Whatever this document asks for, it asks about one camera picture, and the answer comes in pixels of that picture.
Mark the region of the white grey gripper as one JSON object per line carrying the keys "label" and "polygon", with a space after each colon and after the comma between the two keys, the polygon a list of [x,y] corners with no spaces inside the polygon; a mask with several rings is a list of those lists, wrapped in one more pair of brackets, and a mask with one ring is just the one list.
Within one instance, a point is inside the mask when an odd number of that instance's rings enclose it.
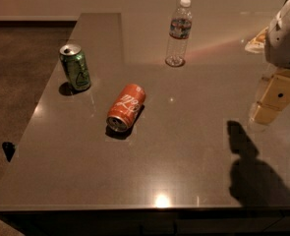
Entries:
{"label": "white grey gripper", "polygon": [[290,104],[290,0],[268,28],[262,29],[245,45],[245,50],[265,53],[268,63],[281,67],[261,78],[258,97],[250,111],[251,122],[267,126]]}

